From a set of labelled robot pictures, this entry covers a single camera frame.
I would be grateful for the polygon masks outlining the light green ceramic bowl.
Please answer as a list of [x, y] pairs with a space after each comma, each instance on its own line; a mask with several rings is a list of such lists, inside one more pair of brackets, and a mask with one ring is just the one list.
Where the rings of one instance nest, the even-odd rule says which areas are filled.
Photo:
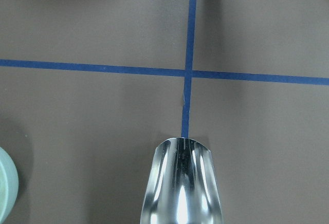
[[1, 223], [10, 214], [19, 190], [16, 166], [9, 154], [1, 147]]

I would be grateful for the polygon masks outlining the silver metal ice scoop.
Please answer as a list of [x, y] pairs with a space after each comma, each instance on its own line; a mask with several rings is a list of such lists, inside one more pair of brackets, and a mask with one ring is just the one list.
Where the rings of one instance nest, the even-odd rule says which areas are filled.
[[212, 155], [200, 142], [170, 138], [156, 147], [140, 223], [223, 223]]

